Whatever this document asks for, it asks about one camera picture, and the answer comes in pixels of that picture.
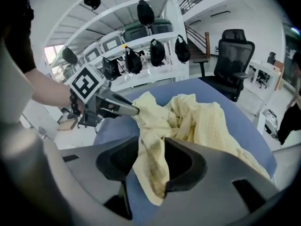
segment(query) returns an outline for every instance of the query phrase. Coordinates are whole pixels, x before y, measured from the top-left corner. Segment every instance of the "yellow cloth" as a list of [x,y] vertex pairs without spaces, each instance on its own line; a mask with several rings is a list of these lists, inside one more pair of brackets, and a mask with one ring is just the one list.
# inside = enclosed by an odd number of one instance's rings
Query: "yellow cloth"
[[164,107],[146,92],[133,102],[140,112],[133,118],[140,129],[135,174],[151,203],[160,205],[169,181],[164,138],[177,138],[228,152],[269,178],[256,159],[229,134],[224,111],[218,103],[196,102],[195,94],[178,95]]

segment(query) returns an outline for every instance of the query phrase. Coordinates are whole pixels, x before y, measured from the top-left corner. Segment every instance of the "blue tabletop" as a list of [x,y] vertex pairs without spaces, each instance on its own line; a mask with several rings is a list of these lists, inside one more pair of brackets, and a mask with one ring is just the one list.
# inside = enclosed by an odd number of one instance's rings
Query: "blue tabletop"
[[[220,92],[199,79],[190,79],[151,89],[142,89],[139,92],[128,95],[127,98],[134,100],[146,91],[149,91],[156,98],[157,104],[162,106],[166,105],[173,96],[178,94],[196,94],[198,102],[219,103],[224,110],[229,133],[273,177],[277,163],[269,146],[243,112]],[[139,136],[139,128],[133,118],[129,116],[121,116],[116,119],[107,118],[97,133],[94,144],[102,144],[134,136]],[[143,223],[157,209],[157,206],[148,201],[133,171],[127,177],[127,193],[133,213],[133,221],[137,224]]]

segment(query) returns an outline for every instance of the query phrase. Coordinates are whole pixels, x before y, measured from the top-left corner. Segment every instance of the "white desk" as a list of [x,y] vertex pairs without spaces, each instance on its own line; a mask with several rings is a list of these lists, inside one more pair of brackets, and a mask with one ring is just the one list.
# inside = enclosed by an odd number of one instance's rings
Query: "white desk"
[[279,68],[277,68],[277,67],[275,67],[275,66],[273,66],[273,65],[271,65],[267,62],[263,62],[263,61],[251,60],[250,63],[249,63],[249,66],[250,65],[253,66],[256,69],[256,72],[255,72],[255,75],[254,75],[254,80],[252,81],[252,86],[251,86],[250,92],[254,93],[252,89],[253,89],[253,87],[256,83],[256,78],[258,76],[259,70],[267,73],[272,79],[270,85],[267,88],[268,93],[265,96],[265,98],[263,99],[262,104],[260,105],[258,111],[255,114],[256,116],[258,116],[260,114],[260,112],[262,111],[262,109],[264,108],[264,106],[269,102],[273,92],[275,91],[275,88],[276,88],[276,85],[277,85],[277,82],[278,82],[278,78],[281,75],[281,72],[280,72]]

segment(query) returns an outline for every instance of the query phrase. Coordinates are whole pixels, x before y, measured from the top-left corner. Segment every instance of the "black slot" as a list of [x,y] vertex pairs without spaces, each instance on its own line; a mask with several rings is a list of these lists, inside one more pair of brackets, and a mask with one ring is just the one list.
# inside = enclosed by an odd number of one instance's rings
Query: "black slot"
[[63,161],[69,162],[78,159],[79,157],[77,155],[70,155],[70,156],[64,156]]
[[242,200],[245,202],[250,213],[253,213],[265,204],[264,198],[256,189],[245,179],[232,182]]

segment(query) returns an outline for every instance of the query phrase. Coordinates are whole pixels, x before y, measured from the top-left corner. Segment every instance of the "beaded bracelet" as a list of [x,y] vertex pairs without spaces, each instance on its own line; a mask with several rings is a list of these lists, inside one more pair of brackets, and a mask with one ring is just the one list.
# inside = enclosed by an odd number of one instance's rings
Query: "beaded bracelet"
[[75,94],[75,92],[70,89],[70,100],[71,100],[71,109],[72,109],[72,113],[76,116],[80,116],[80,111],[79,111],[79,106],[77,104],[77,96]]

